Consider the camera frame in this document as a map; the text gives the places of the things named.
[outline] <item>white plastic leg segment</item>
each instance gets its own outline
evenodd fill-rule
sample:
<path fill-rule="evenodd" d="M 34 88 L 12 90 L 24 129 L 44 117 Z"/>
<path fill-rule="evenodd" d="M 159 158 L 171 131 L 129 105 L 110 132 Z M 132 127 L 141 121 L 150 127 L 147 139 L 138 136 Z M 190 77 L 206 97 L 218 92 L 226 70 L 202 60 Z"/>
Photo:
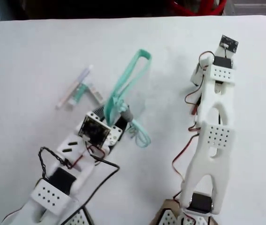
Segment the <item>white plastic leg segment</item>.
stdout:
<path fill-rule="evenodd" d="M 50 211 L 46 211 L 43 216 L 44 208 L 36 201 L 30 199 L 17 213 L 11 223 L 3 222 L 3 225 L 55 225 L 59 217 Z"/>
<path fill-rule="evenodd" d="M 210 65 L 204 71 L 201 104 L 198 108 L 197 127 L 201 127 L 198 146 L 182 183 L 181 206 L 185 212 L 189 207 L 196 185 L 205 176 L 212 178 L 213 214 L 219 214 L 229 178 L 229 158 L 234 141 L 233 92 L 234 70 Z M 215 82 L 221 81 L 220 93 L 215 92 Z M 222 125 L 207 122 L 212 108 L 219 111 Z M 216 148 L 215 156 L 209 156 L 209 149 Z"/>
<path fill-rule="evenodd" d="M 198 121 L 197 124 L 200 127 L 202 122 L 207 120 L 208 114 L 212 108 L 216 108 L 219 111 L 220 117 L 224 125 L 232 126 L 234 124 L 233 113 L 233 96 L 234 96 L 234 83 L 232 69 L 210 65 L 205 72 L 202 89 L 202 100 L 198 108 Z M 224 82 L 222 84 L 221 93 L 215 93 L 215 81 L 218 80 L 219 74 L 232 74 L 231 81 Z"/>
<path fill-rule="evenodd" d="M 227 188 L 229 177 L 229 156 L 235 132 L 228 126 L 204 122 L 201 127 L 195 155 L 188 166 L 185 182 L 182 183 L 181 203 L 189 207 L 196 185 L 205 176 L 212 178 L 213 214 L 218 214 Z M 209 156 L 209 149 L 217 148 L 215 156 Z"/>

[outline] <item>red wire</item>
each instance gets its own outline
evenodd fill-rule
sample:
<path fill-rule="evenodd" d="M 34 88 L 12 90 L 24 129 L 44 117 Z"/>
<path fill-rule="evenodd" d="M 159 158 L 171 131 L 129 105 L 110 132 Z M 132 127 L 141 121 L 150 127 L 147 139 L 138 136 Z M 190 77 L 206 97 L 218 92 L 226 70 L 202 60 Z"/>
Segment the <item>red wire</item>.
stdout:
<path fill-rule="evenodd" d="M 200 130 L 200 127 L 194 128 L 196 124 L 197 123 L 195 122 L 193 126 L 189 127 L 188 128 L 188 131 L 190 131 L 190 132 L 199 131 Z"/>
<path fill-rule="evenodd" d="M 174 169 L 174 171 L 179 174 L 182 178 L 182 180 L 184 179 L 183 176 L 180 174 L 180 172 L 177 171 L 177 169 L 175 168 L 174 163 L 176 162 L 176 160 L 186 151 L 186 149 L 189 147 L 189 145 L 192 142 L 192 139 L 195 138 L 196 136 L 199 136 L 199 134 L 193 135 L 190 140 L 188 141 L 188 143 L 186 144 L 186 146 L 182 149 L 182 151 L 174 158 L 174 160 L 172 161 L 172 168 Z"/>
<path fill-rule="evenodd" d="M 173 200 L 178 203 L 180 205 L 180 202 L 176 199 L 176 197 L 181 193 L 182 191 L 179 191 L 178 193 L 176 193 L 172 198 Z"/>
<path fill-rule="evenodd" d="M 195 91 L 193 91 L 193 92 L 189 93 L 188 95 L 186 95 L 186 97 L 185 97 L 185 103 L 191 104 L 191 105 L 197 105 L 197 104 L 192 103 L 192 102 L 187 102 L 186 99 L 187 99 L 188 96 L 193 95 L 194 93 L 196 93 L 202 87 L 203 81 L 204 81 L 204 75 L 203 75 L 202 82 L 200 83 L 200 86 L 198 87 L 198 89 L 196 89 Z"/>
<path fill-rule="evenodd" d="M 71 169 L 77 164 L 78 161 L 80 161 L 80 159 L 83 158 L 83 155 L 81 155 L 73 164 Z"/>

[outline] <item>black wire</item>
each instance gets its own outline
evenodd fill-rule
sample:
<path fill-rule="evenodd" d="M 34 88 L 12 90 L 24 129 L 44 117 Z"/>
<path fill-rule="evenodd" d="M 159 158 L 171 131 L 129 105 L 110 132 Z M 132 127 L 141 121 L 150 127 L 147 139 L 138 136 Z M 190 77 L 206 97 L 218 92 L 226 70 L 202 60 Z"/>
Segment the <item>black wire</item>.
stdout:
<path fill-rule="evenodd" d="M 85 203 L 83 205 L 81 205 L 74 213 L 72 213 L 67 219 L 64 220 L 63 223 L 61 223 L 60 225 L 65 225 L 73 216 L 75 216 L 81 209 L 85 208 L 87 203 L 91 200 L 91 198 L 95 195 L 95 193 L 97 192 L 97 190 L 110 178 L 112 177 L 115 173 L 117 173 L 120 170 L 120 167 L 117 164 L 111 163 L 109 161 L 103 160 L 95 155 L 90 154 L 91 157 L 93 157 L 95 160 L 100 161 L 102 163 L 111 165 L 115 168 L 117 168 L 115 171 L 113 171 L 110 175 L 108 175 L 96 188 L 95 190 L 92 192 L 92 194 L 90 195 L 90 197 L 85 201 Z"/>
<path fill-rule="evenodd" d="M 41 156 L 43 150 L 48 151 L 52 156 L 54 156 L 62 165 L 65 165 L 68 169 L 72 168 L 72 164 L 67 160 L 63 160 L 62 158 L 60 158 L 58 155 L 56 155 L 52 150 L 50 150 L 47 147 L 41 147 L 40 151 L 38 153 L 39 159 L 40 159 L 40 163 L 41 163 L 41 167 L 42 167 L 42 178 L 47 180 L 47 176 L 46 176 L 46 165 L 44 164 L 43 158 Z"/>

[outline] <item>teal plastic strap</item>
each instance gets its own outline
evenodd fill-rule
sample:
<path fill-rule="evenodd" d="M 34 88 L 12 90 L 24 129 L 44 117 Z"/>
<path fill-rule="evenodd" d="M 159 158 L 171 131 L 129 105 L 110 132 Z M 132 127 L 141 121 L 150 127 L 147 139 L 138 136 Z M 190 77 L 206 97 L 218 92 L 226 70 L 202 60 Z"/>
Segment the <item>teal plastic strap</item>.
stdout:
<path fill-rule="evenodd" d="M 124 87 L 128 79 L 130 78 L 137 61 L 141 57 L 147 59 L 146 65 Z M 115 123 L 115 120 L 119 113 L 124 112 L 126 110 L 126 107 L 128 107 L 124 102 L 124 97 L 128 94 L 129 90 L 133 88 L 134 84 L 147 72 L 150 67 L 151 61 L 151 54 L 145 50 L 140 49 L 128 64 L 122 76 L 117 81 L 116 86 L 114 87 L 111 96 L 107 100 L 104 107 L 105 118 L 108 126 L 112 126 Z M 136 129 L 136 144 L 142 148 L 147 147 L 151 143 L 151 140 L 145 129 L 139 123 L 137 123 L 136 120 L 132 120 L 130 124 L 132 127 L 134 127 L 134 129 Z"/>

